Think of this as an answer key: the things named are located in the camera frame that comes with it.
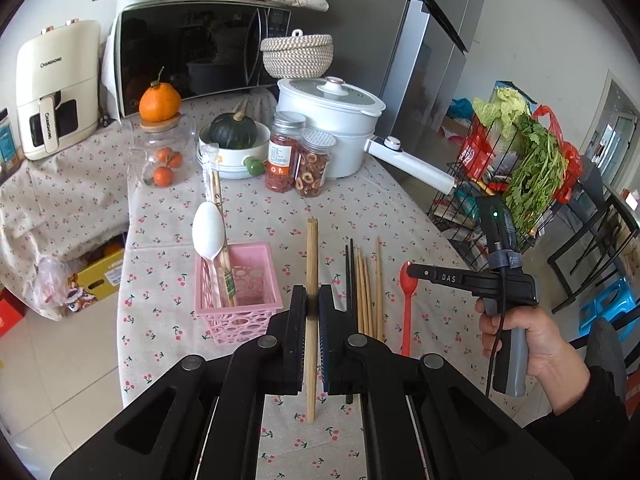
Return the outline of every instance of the hand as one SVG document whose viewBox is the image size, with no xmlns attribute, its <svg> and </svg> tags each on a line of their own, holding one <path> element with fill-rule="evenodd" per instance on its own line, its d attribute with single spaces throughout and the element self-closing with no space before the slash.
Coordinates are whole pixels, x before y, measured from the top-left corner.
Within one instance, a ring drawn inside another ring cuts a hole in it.
<svg viewBox="0 0 640 480">
<path fill-rule="evenodd" d="M 482 314 L 478 328 L 482 332 L 482 355 L 489 358 L 494 346 L 495 333 L 498 332 L 500 316 L 491 318 L 484 313 L 482 300 L 476 301 L 476 312 Z M 558 357 L 566 344 L 560 335 L 558 326 L 537 306 L 519 306 L 508 310 L 504 316 L 503 330 L 524 328 L 529 345 L 529 364 L 527 375 L 538 377 L 544 373 L 550 363 Z M 498 341 L 498 351 L 502 341 Z"/>
<path fill-rule="evenodd" d="M 489 357 L 500 324 L 500 316 L 484 312 L 482 300 L 476 301 L 476 312 L 482 314 L 478 327 L 482 332 L 482 354 Z M 536 306 L 518 306 L 504 316 L 503 330 L 523 328 L 529 346 L 527 374 L 540 382 L 556 415 L 573 406 L 587 389 L 591 373 L 574 347 L 562 339 L 558 326 Z M 498 341 L 497 351 L 502 342 Z"/>
</svg>

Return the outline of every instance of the pumpkin stem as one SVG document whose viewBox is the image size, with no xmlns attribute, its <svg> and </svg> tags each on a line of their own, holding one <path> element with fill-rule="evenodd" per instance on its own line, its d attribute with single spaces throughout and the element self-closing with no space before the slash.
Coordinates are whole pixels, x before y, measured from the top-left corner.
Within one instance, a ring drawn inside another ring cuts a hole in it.
<svg viewBox="0 0 640 480">
<path fill-rule="evenodd" d="M 158 72 L 158 79 L 151 82 L 151 88 L 158 88 L 160 86 L 160 76 L 162 75 L 162 70 L 164 70 L 164 66 Z"/>
</svg>

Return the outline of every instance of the power cord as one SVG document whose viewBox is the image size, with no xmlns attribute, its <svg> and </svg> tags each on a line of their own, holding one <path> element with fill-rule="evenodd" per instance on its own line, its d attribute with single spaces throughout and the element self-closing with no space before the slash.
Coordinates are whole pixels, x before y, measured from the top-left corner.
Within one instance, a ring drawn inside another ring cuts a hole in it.
<svg viewBox="0 0 640 480">
<path fill-rule="evenodd" d="M 504 326 L 504 314 L 507 311 L 507 273 L 504 267 L 498 268 L 500 274 L 500 301 L 498 302 L 498 312 L 500 313 L 500 324 L 498 325 L 498 332 L 495 333 L 494 346 L 491 348 L 491 356 L 489 357 L 489 370 L 486 375 L 486 389 L 484 394 L 489 398 L 489 392 L 491 391 L 491 375 L 494 373 L 494 361 L 495 353 L 498 350 L 498 341 L 502 336 L 502 327 Z"/>
</svg>

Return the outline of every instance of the leafy green vegetable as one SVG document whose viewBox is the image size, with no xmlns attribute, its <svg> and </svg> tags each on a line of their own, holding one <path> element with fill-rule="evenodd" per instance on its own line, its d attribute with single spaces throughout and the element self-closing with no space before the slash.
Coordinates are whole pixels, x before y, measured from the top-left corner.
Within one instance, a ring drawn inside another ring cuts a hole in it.
<svg viewBox="0 0 640 480">
<path fill-rule="evenodd" d="M 497 88 L 489 102 L 474 98 L 472 107 L 482 126 L 489 128 L 494 121 L 500 119 L 502 136 L 505 139 L 511 139 L 516 133 L 514 119 L 522 114 L 529 115 L 529 105 L 520 92 L 506 87 Z"/>
<path fill-rule="evenodd" d="M 525 156 L 513 172 L 504 201 L 516 229 L 526 234 L 562 185 L 567 161 L 556 138 L 542 124 L 527 114 L 519 115 L 513 124 L 522 134 Z"/>
</svg>

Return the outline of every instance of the white wall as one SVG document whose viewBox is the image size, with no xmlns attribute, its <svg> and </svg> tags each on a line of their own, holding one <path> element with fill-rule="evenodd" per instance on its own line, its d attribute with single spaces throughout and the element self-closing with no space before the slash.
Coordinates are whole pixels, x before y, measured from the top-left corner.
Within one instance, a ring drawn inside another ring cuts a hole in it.
<svg viewBox="0 0 640 480">
<path fill-rule="evenodd" d="M 66 20 L 98 20 L 104 39 L 115 16 L 114 0 L 26 0 L 0 36 L 0 108 L 8 108 L 14 136 L 17 135 L 15 114 L 15 59 L 18 49 L 40 33 L 47 25 L 59 27 Z"/>
<path fill-rule="evenodd" d="M 578 149 L 598 108 L 607 70 L 640 104 L 640 64 L 628 43 L 573 0 L 484 0 L 455 97 L 488 99 L 510 80 L 550 105 Z"/>
</svg>

